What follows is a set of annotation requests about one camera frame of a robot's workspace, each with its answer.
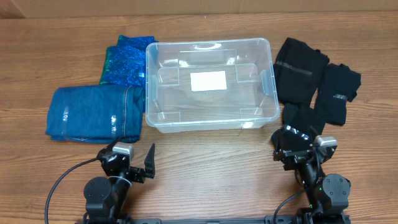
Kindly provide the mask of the large black garment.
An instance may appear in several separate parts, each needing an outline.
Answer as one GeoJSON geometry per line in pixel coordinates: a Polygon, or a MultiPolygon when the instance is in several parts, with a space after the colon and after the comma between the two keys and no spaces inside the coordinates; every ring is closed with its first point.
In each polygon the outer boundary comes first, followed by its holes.
{"type": "Polygon", "coordinates": [[[284,104],[282,122],[307,135],[321,134],[325,117],[310,107],[330,59],[305,42],[288,37],[274,64],[278,99],[284,104]]]}

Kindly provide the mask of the blue denim jeans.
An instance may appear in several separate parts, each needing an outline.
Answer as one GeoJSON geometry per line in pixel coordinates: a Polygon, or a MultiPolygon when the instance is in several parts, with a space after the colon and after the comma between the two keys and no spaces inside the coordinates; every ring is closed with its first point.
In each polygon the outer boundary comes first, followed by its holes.
{"type": "Polygon", "coordinates": [[[46,135],[54,141],[111,143],[140,139],[145,89],[88,85],[57,89],[47,113],[46,135]]]}

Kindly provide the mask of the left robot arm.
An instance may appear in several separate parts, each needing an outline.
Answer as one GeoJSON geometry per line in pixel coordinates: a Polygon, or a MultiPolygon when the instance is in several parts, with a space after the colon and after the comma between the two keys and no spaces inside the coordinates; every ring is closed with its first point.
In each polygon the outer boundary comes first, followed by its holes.
{"type": "Polygon", "coordinates": [[[134,157],[132,144],[115,141],[99,151],[96,159],[106,174],[95,177],[85,185],[84,223],[133,223],[122,213],[129,189],[134,182],[143,184],[155,176],[155,144],[151,145],[144,160],[144,168],[131,165],[134,157]]]}

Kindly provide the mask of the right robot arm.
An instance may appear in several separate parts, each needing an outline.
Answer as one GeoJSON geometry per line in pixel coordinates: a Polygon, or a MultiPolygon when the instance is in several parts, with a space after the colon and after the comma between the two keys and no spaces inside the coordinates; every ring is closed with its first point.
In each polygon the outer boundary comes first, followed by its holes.
{"type": "Polygon", "coordinates": [[[325,174],[322,164],[332,158],[337,148],[333,136],[319,135],[311,129],[307,135],[285,124],[271,137],[273,160],[281,161],[284,170],[295,172],[303,189],[285,199],[274,214],[266,217],[270,223],[350,223],[344,209],[349,205],[351,182],[339,174],[325,174]],[[309,206],[299,208],[295,215],[279,215],[287,203],[305,194],[309,206]]]}

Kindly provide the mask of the blue sequin garment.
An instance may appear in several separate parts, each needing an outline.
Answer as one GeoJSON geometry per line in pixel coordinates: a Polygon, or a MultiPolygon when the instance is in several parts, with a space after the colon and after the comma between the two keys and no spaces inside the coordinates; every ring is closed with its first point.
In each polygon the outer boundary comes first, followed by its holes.
{"type": "Polygon", "coordinates": [[[119,35],[117,44],[106,49],[99,84],[145,87],[146,48],[156,42],[154,36],[119,35]]]}

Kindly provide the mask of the small black garment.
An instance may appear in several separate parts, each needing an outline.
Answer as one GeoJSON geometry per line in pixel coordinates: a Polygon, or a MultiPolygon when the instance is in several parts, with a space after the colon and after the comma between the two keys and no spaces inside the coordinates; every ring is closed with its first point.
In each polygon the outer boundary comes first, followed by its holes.
{"type": "Polygon", "coordinates": [[[346,122],[346,102],[352,102],[361,86],[361,74],[344,64],[329,64],[318,87],[315,111],[330,124],[346,122]]]}

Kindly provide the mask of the clear plastic storage bin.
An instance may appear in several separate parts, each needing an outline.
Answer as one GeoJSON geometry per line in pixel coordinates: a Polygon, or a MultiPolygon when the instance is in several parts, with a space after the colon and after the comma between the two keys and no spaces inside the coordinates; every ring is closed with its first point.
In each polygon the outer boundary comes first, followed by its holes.
{"type": "Polygon", "coordinates": [[[279,116],[267,39],[156,42],[146,48],[146,123],[160,132],[257,129],[279,116]],[[225,71],[226,90],[191,90],[191,73],[215,71],[225,71]]]}

